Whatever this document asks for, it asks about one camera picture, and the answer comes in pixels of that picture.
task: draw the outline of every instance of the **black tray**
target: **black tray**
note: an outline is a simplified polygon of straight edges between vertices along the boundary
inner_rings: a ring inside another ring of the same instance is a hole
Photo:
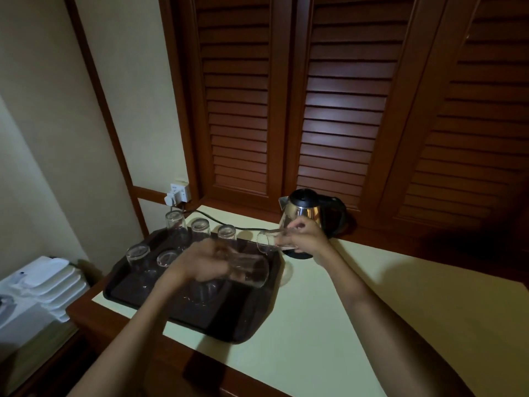
[[[161,252],[182,246],[180,241],[168,236],[166,229],[153,232],[144,243],[151,248],[147,264],[153,268],[157,267],[156,257]],[[239,252],[261,254],[255,242],[237,240],[237,248]],[[188,285],[176,294],[171,304],[169,321],[221,341],[238,344],[248,340],[271,312],[279,287],[278,275],[282,270],[279,253],[266,258],[270,264],[270,275],[261,288],[225,280],[220,292],[213,299],[201,304],[187,298],[190,286]],[[123,257],[114,265],[103,295],[110,301],[138,309],[148,294],[130,274],[130,266]]]

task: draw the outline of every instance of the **wooden louvered door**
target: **wooden louvered door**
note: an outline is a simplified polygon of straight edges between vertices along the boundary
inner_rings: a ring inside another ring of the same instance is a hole
[[[494,228],[516,216],[528,104],[529,0],[448,0],[382,212],[425,232]]]
[[[372,225],[446,0],[298,0],[285,191]]]
[[[201,193],[277,209],[292,0],[176,0]]]

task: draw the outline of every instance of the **closet door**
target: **closet door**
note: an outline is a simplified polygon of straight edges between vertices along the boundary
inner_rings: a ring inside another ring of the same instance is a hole
[[[449,0],[381,211],[428,228],[498,228],[529,168],[529,0]]]
[[[285,192],[373,219],[446,0],[298,0]]]
[[[202,195],[276,210],[292,0],[176,5]]]

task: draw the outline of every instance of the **black kettle handle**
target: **black kettle handle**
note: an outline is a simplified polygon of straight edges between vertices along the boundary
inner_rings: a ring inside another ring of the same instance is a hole
[[[319,195],[320,206],[323,209],[330,208],[340,213],[340,222],[334,229],[325,230],[325,234],[328,238],[332,238],[340,233],[346,226],[347,223],[347,208],[346,205],[334,196]]]

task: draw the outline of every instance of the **kettle lid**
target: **kettle lid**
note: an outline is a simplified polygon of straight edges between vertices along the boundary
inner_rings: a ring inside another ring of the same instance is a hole
[[[318,194],[309,188],[295,190],[290,194],[288,199],[298,207],[316,207],[320,205]]]

